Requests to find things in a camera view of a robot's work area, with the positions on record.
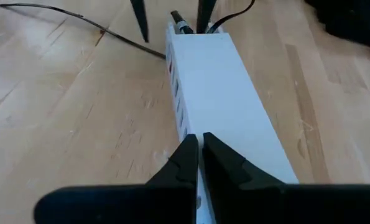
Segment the white router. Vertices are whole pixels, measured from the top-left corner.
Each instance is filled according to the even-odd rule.
[[[182,34],[168,24],[167,71],[179,140],[211,132],[249,162],[287,184],[298,179],[271,121],[230,38],[214,34]],[[201,207],[197,223],[214,223],[203,175],[198,171]]]

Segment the cable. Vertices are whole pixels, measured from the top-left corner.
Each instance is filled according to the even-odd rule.
[[[224,18],[218,20],[218,22],[215,22],[214,25],[211,26],[211,28],[207,31],[207,34],[213,34],[217,28],[219,28],[220,26],[222,26],[222,24],[224,24],[226,21],[236,17],[236,16],[240,16],[241,14],[247,12],[248,10],[250,10],[250,8],[253,7],[253,5],[255,4],[255,0],[252,0],[250,5],[243,11],[241,12],[238,12],[238,13],[234,13],[234,14],[231,14],[231,15],[228,15],[228,16],[225,16]]]
[[[14,3],[14,4],[0,4],[0,7],[2,8],[8,8],[8,7],[12,7],[12,6],[26,6],[26,7],[40,7],[40,8],[44,8],[44,9],[51,9],[51,10],[54,10],[54,11],[58,11],[58,12],[62,12],[64,14],[68,14],[70,16],[74,16],[74,17],[77,17],[79,19],[82,19],[84,20],[85,22],[88,22],[94,26],[96,26],[97,28],[101,29],[103,32],[107,32],[113,36],[115,36],[116,38],[118,38],[119,40],[133,46],[133,47],[136,47],[138,49],[141,49],[147,53],[150,53],[158,58],[161,58],[161,59],[164,59],[165,60],[165,55],[160,53],[160,52],[157,52],[155,50],[152,50],[150,48],[147,48],[145,46],[142,46],[140,44],[137,44],[119,34],[116,34],[115,32],[109,30],[108,28],[104,28],[103,26],[85,18],[84,16],[80,15],[80,14],[75,14],[75,13],[72,13],[72,12],[69,12],[69,11],[66,11],[64,9],[60,9],[60,8],[57,8],[57,7],[53,7],[53,6],[44,6],[44,5],[41,5],[41,4],[27,4],[27,3]]]

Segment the wood grain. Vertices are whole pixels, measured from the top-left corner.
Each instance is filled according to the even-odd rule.
[[[142,43],[129,1],[34,0]],[[220,0],[213,18],[248,0]],[[169,12],[146,1],[164,51]],[[257,0],[224,25],[301,182],[370,182],[370,49],[324,32],[301,0]],[[165,64],[58,12],[0,9],[0,223],[30,223],[68,185],[143,183],[178,145]]]

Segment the black fabric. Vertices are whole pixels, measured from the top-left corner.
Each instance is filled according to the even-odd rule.
[[[370,46],[370,0],[305,0],[331,35]]]

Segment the wooden floor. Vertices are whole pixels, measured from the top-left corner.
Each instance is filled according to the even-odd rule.
[[[142,43],[129,1],[32,2]],[[197,0],[146,3],[160,52],[171,10],[195,21]],[[221,0],[215,18],[247,4]],[[300,181],[370,182],[370,49],[326,34],[301,0],[257,0],[224,29]],[[0,223],[30,223],[59,187],[146,182],[178,146],[167,82],[164,61],[83,21],[0,9]]]

